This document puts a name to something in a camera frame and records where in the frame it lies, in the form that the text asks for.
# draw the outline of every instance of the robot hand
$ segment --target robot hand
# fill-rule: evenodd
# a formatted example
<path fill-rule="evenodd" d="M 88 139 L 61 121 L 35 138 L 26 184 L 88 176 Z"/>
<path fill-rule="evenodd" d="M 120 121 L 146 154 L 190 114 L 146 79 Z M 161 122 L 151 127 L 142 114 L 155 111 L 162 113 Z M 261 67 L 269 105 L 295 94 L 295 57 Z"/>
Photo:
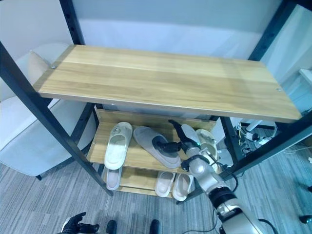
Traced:
<path fill-rule="evenodd" d="M 82 212 L 74 217 L 67 218 L 62 227 L 62 232 L 59 234 L 94 234 L 98 231 L 99 225 L 79 223 L 82 221 L 83 216 L 86 215 L 86 212 Z"/>

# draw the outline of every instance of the wooden shelf board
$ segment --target wooden shelf board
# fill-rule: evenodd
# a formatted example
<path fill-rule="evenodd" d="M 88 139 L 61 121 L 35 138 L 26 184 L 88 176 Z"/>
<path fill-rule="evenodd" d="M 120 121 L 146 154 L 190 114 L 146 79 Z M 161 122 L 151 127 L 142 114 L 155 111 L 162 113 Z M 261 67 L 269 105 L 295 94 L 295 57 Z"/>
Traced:
<path fill-rule="evenodd" d="M 157 171 L 123 167 L 120 185 L 121 187 L 154 190 L 157 175 Z"/>
<path fill-rule="evenodd" d="M 34 84 L 42 97 L 294 122 L 300 113 L 258 61 L 72 45 Z"/>
<path fill-rule="evenodd" d="M 128 193 L 134 193 L 134 194 L 145 194 L 145 195 L 152 195 L 157 196 L 154 190 L 147 190 L 147 189 L 137 189 L 137 188 L 129 188 L 129 187 L 119 187 L 117 191 L 120 192 L 128 192 Z M 169 193 L 167 196 L 168 198 L 173 198 L 172 194 Z"/>
<path fill-rule="evenodd" d="M 149 126 L 156 131 L 163 134 L 168 141 L 179 141 L 173 126 L 167 122 L 171 117 L 157 116 L 157 115 L 144 115 L 127 112 L 115 112 L 97 110 L 97 115 L 100 121 L 96 135 L 93 139 L 93 143 L 88 153 L 88 160 L 95 163 L 104 163 L 104 157 L 106 152 L 107 143 L 109 140 L 109 134 L 113 126 L 121 121 L 129 122 L 133 129 L 137 126 Z M 188 123 L 195 129 L 202 128 L 210 131 L 214 126 L 214 121 L 202 121 L 197 119 L 174 119 L 179 123 Z M 185 159 L 186 156 L 183 151 L 179 152 L 180 157 Z M 150 155 L 146 150 L 139 146 L 132 138 L 128 147 L 127 156 L 123 164 L 124 167 L 139 168 L 155 171 L 167 171 L 186 173 L 182 168 L 169 169 L 163 166 L 157 159 Z"/>

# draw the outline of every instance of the metal shelf frame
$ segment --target metal shelf frame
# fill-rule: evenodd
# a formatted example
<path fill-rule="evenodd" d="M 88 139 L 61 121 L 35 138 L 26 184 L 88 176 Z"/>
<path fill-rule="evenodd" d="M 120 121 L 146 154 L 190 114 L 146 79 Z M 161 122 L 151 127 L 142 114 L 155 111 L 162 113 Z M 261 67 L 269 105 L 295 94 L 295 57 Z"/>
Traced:
<path fill-rule="evenodd" d="M 66 19 L 71 37 L 74 44 L 84 44 L 83 34 L 76 17 L 72 0 L 59 0 L 64 17 Z M 277 36 L 284 23 L 292 13 L 297 4 L 312 10 L 312 2 L 309 0 L 283 0 L 275 15 L 271 19 L 268 27 L 264 31 L 262 38 L 259 40 L 254 51 L 250 55 L 250 60 L 261 60 L 274 38 Z M 3 44 L 0 42 L 0 77 L 19 97 L 25 106 L 36 116 L 44 127 L 58 140 L 58 142 L 72 155 L 72 157 L 86 170 L 86 172 L 101 186 L 108 195 L 112 196 L 112 191 L 107 190 L 106 184 L 100 176 L 103 167 L 98 172 L 92 164 L 86 159 L 85 154 L 88 152 L 90 145 L 80 150 L 77 143 L 82 135 L 86 123 L 91 114 L 95 115 L 96 123 L 98 119 L 94 106 L 102 108 L 98 103 L 87 103 L 83 110 L 78 123 L 71 136 L 69 136 L 51 111 L 47 108 L 51 99 L 42 98 L 28 82 L 27 78 L 20 71 L 14 60 L 11 58 Z M 212 116 L 211 120 L 217 120 L 219 117 Z M 300 120 L 285 127 L 282 134 L 278 134 L 265 145 L 255 151 L 242 156 L 241 149 L 238 146 L 237 133 L 233 130 L 229 117 L 220 117 L 222 126 L 226 135 L 226 144 L 233 158 L 234 165 L 229 170 L 235 175 L 244 172 L 254 165 L 276 155 L 286 148 L 300 142 L 301 140 L 312 135 L 312 112 L 307 113 Z M 223 172 L 220 174 L 225 180 L 231 177 Z M 182 204 L 193 197 L 200 195 L 202 191 L 197 186 L 195 192 L 191 193 Z"/>

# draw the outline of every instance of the slipper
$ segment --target slipper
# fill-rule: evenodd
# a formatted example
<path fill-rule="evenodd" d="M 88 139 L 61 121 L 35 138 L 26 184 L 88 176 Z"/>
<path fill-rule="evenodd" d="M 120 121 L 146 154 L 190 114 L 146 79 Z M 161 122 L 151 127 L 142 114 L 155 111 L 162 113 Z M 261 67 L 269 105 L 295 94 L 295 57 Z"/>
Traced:
<path fill-rule="evenodd" d="M 106 181 L 106 187 L 108 190 L 116 190 L 120 184 L 122 167 L 118 168 L 117 170 L 109 170 L 108 168 L 104 167 L 104 177 Z"/>
<path fill-rule="evenodd" d="M 158 172 L 155 192 L 160 197 L 167 197 L 175 179 L 174 172 Z"/>
<path fill-rule="evenodd" d="M 142 148 L 149 152 L 164 166 L 171 169 L 180 166 L 181 159 L 178 153 L 166 153 L 160 151 L 157 147 L 157 142 L 167 143 L 168 141 L 163 135 L 155 132 L 153 129 L 149 127 L 137 127 L 133 131 L 133 138 Z"/>
<path fill-rule="evenodd" d="M 120 122 L 113 127 L 105 153 L 105 167 L 116 170 L 123 165 L 131 136 L 132 126 L 130 123 Z"/>
<path fill-rule="evenodd" d="M 172 195 L 178 201 L 184 201 L 190 192 L 194 176 L 187 174 L 178 174 L 175 178 Z"/>
<path fill-rule="evenodd" d="M 214 136 L 204 129 L 196 130 L 196 134 L 200 140 L 200 148 L 203 150 L 207 148 L 211 157 L 215 160 L 217 159 L 217 149 Z"/>

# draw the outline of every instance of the gray carpet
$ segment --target gray carpet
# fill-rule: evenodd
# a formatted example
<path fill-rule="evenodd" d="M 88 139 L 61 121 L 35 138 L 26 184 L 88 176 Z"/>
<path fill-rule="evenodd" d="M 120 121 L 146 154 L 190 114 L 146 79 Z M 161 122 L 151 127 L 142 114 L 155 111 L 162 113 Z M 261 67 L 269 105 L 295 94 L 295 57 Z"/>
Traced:
<path fill-rule="evenodd" d="M 312 215 L 312 193 L 307 191 L 307 185 L 312 185 L 309 156 L 309 150 L 280 153 L 239 178 L 236 195 L 258 218 L 271 221 L 280 234 L 312 233 L 312 224 L 298 220 L 299 215 Z M 160 220 L 164 234 L 212 226 L 212 207 L 205 195 L 182 206 L 173 199 L 148 195 L 115 192 L 109 197 L 72 159 L 42 176 L 38 181 L 0 165 L 1 234 L 55 234 L 66 217 L 84 211 L 83 221 L 100 224 L 102 231 L 109 220 L 116 220 L 119 234 L 147 234 L 154 218 Z"/>

